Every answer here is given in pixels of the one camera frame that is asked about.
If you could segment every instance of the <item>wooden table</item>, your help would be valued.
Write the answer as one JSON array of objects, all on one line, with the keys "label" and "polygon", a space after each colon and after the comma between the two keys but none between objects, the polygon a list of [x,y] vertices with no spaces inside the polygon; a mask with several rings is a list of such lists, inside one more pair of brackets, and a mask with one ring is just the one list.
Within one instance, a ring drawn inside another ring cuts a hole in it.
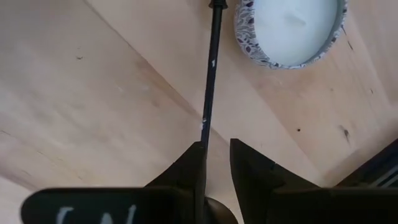
[{"label": "wooden table", "polygon": [[[241,53],[233,33],[237,2],[228,2],[223,17],[207,192],[242,223],[230,138],[334,186],[398,137],[398,3],[352,0],[346,34],[326,59],[280,71]],[[18,222],[10,208],[29,192],[143,186],[199,140],[207,5],[2,2],[0,214],[9,223]]]}]

